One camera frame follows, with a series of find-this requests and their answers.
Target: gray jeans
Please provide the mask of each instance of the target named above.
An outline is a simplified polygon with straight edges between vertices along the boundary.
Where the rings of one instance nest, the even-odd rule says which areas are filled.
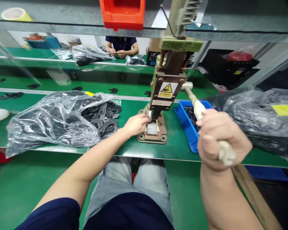
[[[163,160],[141,159],[133,184],[130,162],[130,157],[113,157],[101,171],[86,212],[85,223],[117,195],[139,192],[152,198],[173,225],[170,191]]]

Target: yellow label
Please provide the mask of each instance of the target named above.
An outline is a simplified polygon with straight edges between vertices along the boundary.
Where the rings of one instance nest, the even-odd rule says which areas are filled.
[[[242,72],[243,72],[243,71],[238,70],[238,71],[236,71],[234,74],[239,75],[239,74],[241,74]]]
[[[171,98],[171,97],[172,97],[172,93],[160,92],[160,93],[158,94],[158,97],[168,97],[168,98]]]
[[[288,104],[285,105],[273,105],[272,108],[279,116],[288,116]]]
[[[164,89],[162,89],[160,92],[165,92],[165,93],[172,93],[172,87],[171,84],[168,84]]]
[[[85,94],[89,95],[89,96],[93,96],[94,94],[89,92],[89,91],[86,91]]]

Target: navy t-shirt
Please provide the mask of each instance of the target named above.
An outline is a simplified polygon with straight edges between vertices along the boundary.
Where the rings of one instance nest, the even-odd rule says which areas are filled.
[[[80,206],[72,198],[49,201],[32,212],[16,230],[79,229]],[[156,229],[173,230],[161,208],[147,195],[130,192],[106,203],[88,219],[84,230]]]
[[[119,50],[131,50],[131,46],[137,42],[136,38],[131,37],[113,37],[113,36],[106,36],[106,41],[111,42],[115,51]]]

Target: metal shelf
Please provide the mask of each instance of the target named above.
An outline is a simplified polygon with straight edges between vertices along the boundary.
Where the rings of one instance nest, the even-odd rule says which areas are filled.
[[[143,31],[115,32],[104,28],[97,0],[1,0],[0,13],[21,7],[35,22],[4,21],[0,16],[0,30],[158,38],[165,28],[151,26],[161,2],[146,2]],[[187,36],[205,41],[288,42],[288,1],[209,0],[203,22],[213,24],[217,30],[188,30]]]

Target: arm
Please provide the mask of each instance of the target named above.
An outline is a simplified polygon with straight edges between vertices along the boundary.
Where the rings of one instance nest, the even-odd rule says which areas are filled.
[[[114,57],[117,55],[115,49],[112,48],[112,43],[108,41],[106,41],[106,51]]]
[[[142,133],[148,122],[150,119],[145,114],[129,118],[123,128],[95,145],[73,163],[50,187],[35,209],[48,201],[69,197],[75,199],[82,210],[91,181],[101,172],[122,144],[131,136]]]
[[[239,126],[224,112],[206,110],[197,122],[198,151],[202,159],[201,194],[209,229],[260,229],[262,225],[239,190],[232,171],[218,160],[218,140],[227,140],[242,162],[252,144]]]
[[[138,47],[138,43],[134,43],[132,45],[132,49],[131,50],[119,50],[117,52],[117,54],[119,55],[120,58],[125,58],[127,55],[128,56],[134,56],[134,55],[137,55],[139,53],[139,47]]]

